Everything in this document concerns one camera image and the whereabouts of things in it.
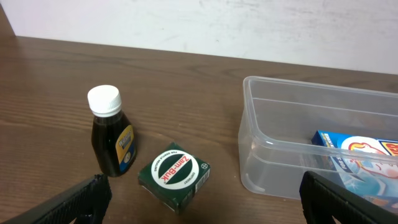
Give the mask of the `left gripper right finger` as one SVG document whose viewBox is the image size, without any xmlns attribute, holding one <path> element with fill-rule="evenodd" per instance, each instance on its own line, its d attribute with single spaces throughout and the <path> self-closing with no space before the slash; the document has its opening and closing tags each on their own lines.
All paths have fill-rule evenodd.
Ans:
<svg viewBox="0 0 398 224">
<path fill-rule="evenodd" d="M 308 224 L 397 224 L 396 214 L 312 171 L 304 173 L 299 193 Z"/>
</svg>

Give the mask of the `blue cooling patch box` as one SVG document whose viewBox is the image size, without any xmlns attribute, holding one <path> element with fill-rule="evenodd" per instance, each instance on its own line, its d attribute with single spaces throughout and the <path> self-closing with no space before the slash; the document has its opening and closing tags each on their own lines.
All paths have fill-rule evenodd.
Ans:
<svg viewBox="0 0 398 224">
<path fill-rule="evenodd" d="M 316 131 L 312 143 L 350 152 L 367 152 L 397 157 L 397 141 L 349 134 Z M 392 213 L 397 213 L 397 163 L 369 159 L 330 157 L 347 190 Z"/>
</svg>

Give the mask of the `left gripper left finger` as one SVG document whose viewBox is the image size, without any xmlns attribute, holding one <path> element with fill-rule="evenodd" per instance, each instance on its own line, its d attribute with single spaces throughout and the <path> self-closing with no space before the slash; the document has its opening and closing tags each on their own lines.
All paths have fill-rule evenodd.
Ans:
<svg viewBox="0 0 398 224">
<path fill-rule="evenodd" d="M 112 198 L 108 176 L 96 174 L 5 222 L 101 224 Z"/>
</svg>

